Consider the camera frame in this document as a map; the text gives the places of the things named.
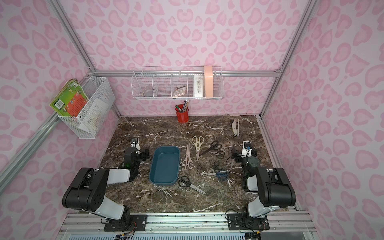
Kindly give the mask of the small grey handled scissors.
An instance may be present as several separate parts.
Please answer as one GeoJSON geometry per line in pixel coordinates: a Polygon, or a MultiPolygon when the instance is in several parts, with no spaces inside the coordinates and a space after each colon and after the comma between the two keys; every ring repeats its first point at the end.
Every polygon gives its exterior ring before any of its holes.
{"type": "Polygon", "coordinates": [[[223,152],[223,151],[215,151],[215,152],[210,152],[210,153],[215,155],[218,159],[224,159],[225,158],[225,152],[223,152]]]}

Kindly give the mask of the all black scissors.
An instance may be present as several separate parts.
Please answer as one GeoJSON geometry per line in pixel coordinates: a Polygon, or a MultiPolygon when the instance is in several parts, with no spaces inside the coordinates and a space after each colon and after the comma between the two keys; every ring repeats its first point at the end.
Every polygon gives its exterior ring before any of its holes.
{"type": "Polygon", "coordinates": [[[204,150],[202,153],[200,153],[200,156],[205,155],[205,154],[208,153],[209,151],[217,151],[217,150],[220,150],[221,148],[222,148],[222,145],[221,145],[218,141],[213,141],[208,149],[206,149],[206,150],[204,150]]]}

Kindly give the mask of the cream kitchen scissors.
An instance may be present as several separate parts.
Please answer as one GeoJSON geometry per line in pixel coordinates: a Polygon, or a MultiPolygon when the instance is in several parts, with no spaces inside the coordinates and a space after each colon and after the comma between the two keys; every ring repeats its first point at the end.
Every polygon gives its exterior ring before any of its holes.
{"type": "Polygon", "coordinates": [[[200,157],[200,150],[201,150],[201,146],[202,144],[204,143],[204,137],[202,136],[194,136],[192,138],[192,142],[193,144],[195,145],[195,149],[196,149],[196,158],[197,158],[197,161],[199,160],[199,157],[200,157]]]}

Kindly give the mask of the pink scissors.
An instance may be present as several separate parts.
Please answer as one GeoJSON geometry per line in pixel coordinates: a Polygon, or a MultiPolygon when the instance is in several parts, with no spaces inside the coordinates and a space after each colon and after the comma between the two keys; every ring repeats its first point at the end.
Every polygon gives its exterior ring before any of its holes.
{"type": "Polygon", "coordinates": [[[181,163],[182,171],[185,171],[186,169],[192,170],[194,168],[194,163],[191,158],[191,151],[190,151],[190,144],[187,144],[186,148],[186,157],[181,163]]]}

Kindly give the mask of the black handled silver scissors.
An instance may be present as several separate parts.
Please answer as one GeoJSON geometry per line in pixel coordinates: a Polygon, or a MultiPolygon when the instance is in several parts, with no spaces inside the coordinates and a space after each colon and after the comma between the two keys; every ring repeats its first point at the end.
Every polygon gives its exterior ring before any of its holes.
{"type": "Polygon", "coordinates": [[[178,181],[178,184],[180,187],[182,188],[186,188],[186,187],[189,187],[191,189],[194,189],[195,191],[201,193],[201,194],[206,194],[206,192],[204,192],[203,190],[201,190],[200,188],[198,188],[197,186],[193,185],[190,181],[190,179],[187,177],[187,176],[182,176],[180,177],[179,181],[178,181]]]}

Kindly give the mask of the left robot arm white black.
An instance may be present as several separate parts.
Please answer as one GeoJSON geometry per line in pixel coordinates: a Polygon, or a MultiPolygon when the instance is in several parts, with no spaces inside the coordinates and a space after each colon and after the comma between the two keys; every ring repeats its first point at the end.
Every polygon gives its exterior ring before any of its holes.
{"type": "Polygon", "coordinates": [[[81,168],[62,198],[63,207],[129,223],[129,208],[109,199],[106,196],[107,186],[134,181],[140,163],[149,158],[149,149],[140,151],[129,147],[125,149],[124,161],[117,169],[81,168]]]}

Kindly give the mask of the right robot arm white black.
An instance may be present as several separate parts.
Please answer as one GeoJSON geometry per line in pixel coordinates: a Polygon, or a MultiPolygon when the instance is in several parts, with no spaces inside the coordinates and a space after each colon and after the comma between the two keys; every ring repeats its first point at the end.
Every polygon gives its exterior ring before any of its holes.
{"type": "Polygon", "coordinates": [[[285,170],[262,167],[250,142],[244,142],[241,151],[232,147],[231,159],[242,165],[243,190],[258,194],[242,209],[242,217],[261,219],[273,211],[295,206],[296,193],[285,170]]]}

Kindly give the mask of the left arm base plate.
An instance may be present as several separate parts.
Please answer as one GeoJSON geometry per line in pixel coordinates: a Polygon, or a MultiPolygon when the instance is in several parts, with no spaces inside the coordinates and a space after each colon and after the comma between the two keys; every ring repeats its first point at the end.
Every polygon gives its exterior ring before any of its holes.
{"type": "Polygon", "coordinates": [[[104,232],[143,232],[146,229],[148,215],[131,215],[128,220],[107,219],[104,232]]]}

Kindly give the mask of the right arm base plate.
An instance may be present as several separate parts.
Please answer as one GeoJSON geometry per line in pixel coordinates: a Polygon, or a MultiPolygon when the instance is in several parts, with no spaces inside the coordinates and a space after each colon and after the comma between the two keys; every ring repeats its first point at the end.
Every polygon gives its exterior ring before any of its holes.
{"type": "Polygon", "coordinates": [[[269,220],[264,218],[248,218],[238,213],[226,213],[225,218],[230,231],[252,230],[265,231],[270,229],[269,220]]]}

